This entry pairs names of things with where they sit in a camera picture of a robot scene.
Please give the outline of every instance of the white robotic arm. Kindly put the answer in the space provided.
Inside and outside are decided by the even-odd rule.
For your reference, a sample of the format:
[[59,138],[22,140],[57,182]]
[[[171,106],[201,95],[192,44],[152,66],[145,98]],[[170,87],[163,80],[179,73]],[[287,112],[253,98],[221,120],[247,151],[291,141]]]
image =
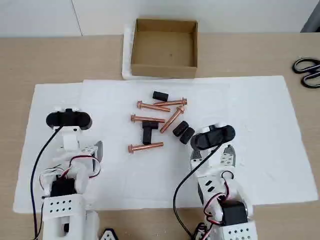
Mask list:
[[190,164],[198,182],[198,194],[204,206],[204,223],[194,234],[195,240],[257,240],[253,206],[236,181],[236,153],[227,145],[220,163],[210,164],[203,158],[235,136],[234,129],[209,126],[191,139]]
[[[55,167],[45,169],[39,176],[44,191],[43,239],[97,240],[99,216],[86,210],[83,194],[89,179],[100,173],[102,142],[80,149],[78,136],[91,125],[86,113],[72,109],[57,111],[49,114],[46,122],[53,129],[63,126],[60,131],[63,146],[52,161]],[[102,239],[117,240],[117,236],[107,229]]]

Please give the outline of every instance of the copper bolt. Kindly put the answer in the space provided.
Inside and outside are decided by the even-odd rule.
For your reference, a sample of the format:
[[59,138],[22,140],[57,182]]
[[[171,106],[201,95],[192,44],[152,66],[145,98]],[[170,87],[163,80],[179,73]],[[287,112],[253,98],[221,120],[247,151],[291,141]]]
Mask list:
[[157,102],[157,103],[154,103],[153,105],[154,106],[187,105],[187,99],[183,97],[181,100]]
[[163,142],[163,141],[161,141],[161,142],[156,142],[156,143],[152,143],[152,144],[150,144],[150,145],[132,146],[132,144],[131,144],[131,145],[128,146],[128,151],[129,151],[129,153],[133,154],[134,151],[163,147],[163,145],[164,145],[164,142]]
[[169,120],[165,123],[165,125],[160,129],[160,133],[164,133],[165,130],[176,120],[176,118],[185,112],[185,108],[183,106],[177,106],[176,112],[169,118]]
[[154,109],[154,110],[164,111],[164,112],[170,112],[171,111],[171,109],[168,108],[168,107],[154,106],[154,105],[151,105],[151,104],[143,103],[142,101],[138,101],[136,106],[138,107],[138,109],[147,108],[147,109]]
[[151,121],[151,122],[158,122],[158,123],[164,123],[166,120],[163,118],[154,118],[154,117],[146,117],[146,116],[136,116],[135,114],[131,115],[131,122],[135,121]]

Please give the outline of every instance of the scissors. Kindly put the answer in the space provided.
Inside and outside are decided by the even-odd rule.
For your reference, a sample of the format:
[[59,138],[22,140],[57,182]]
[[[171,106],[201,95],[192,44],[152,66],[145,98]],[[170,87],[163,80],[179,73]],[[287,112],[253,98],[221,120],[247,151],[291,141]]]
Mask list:
[[[299,69],[297,68],[298,64],[306,62],[310,63],[310,66],[307,66],[305,68]],[[311,84],[309,83],[310,79],[315,79],[320,76],[320,60],[312,57],[303,57],[295,61],[295,63],[292,65],[292,70],[296,74],[304,74],[304,73],[309,73],[302,77],[301,79],[301,84],[309,89],[317,89],[320,88],[320,83],[318,84]]]

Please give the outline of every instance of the tabletop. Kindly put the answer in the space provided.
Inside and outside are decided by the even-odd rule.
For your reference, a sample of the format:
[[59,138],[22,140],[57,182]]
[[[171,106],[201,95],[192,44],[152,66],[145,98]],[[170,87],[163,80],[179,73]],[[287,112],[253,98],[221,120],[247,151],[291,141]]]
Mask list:
[[[35,84],[121,80],[122,43],[122,36],[0,38],[1,240],[33,236],[32,215],[14,213],[13,201]],[[292,72],[299,57],[320,58],[320,33],[202,33],[196,77],[284,76],[319,192],[320,90],[303,87]],[[200,208],[179,212],[190,229],[203,220]],[[188,239],[172,209],[101,211],[99,217],[100,230],[114,228],[120,240]],[[254,219],[260,240],[317,239],[320,201],[256,206]]]

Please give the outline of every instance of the open cardboard box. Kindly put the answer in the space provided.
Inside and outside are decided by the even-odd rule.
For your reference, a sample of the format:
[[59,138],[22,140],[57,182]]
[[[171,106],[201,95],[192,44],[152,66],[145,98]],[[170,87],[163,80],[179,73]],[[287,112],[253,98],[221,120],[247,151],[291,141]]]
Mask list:
[[134,76],[194,78],[198,66],[196,21],[137,19],[131,72]]

